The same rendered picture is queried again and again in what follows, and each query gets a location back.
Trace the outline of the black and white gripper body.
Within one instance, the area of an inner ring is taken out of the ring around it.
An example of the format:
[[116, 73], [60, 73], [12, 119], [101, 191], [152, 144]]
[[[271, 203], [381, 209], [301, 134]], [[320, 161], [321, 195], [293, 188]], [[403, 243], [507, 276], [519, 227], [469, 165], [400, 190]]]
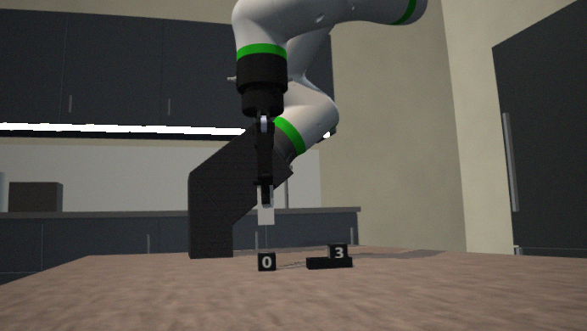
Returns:
[[276, 89], [256, 88], [248, 90], [242, 95], [242, 112], [248, 117], [260, 120], [261, 115], [266, 115], [266, 119], [270, 120], [271, 117], [281, 115], [283, 111], [283, 94]]

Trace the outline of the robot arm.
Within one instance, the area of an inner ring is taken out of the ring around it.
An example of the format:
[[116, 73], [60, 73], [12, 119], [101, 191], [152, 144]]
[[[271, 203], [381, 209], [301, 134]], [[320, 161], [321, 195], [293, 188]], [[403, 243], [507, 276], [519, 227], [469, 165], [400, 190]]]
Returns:
[[409, 25], [427, 5], [428, 0], [238, 0], [232, 11], [237, 70], [227, 83], [236, 83], [242, 95], [256, 88], [283, 93], [273, 148], [289, 167], [339, 122], [336, 104], [305, 78], [332, 28], [357, 20]]

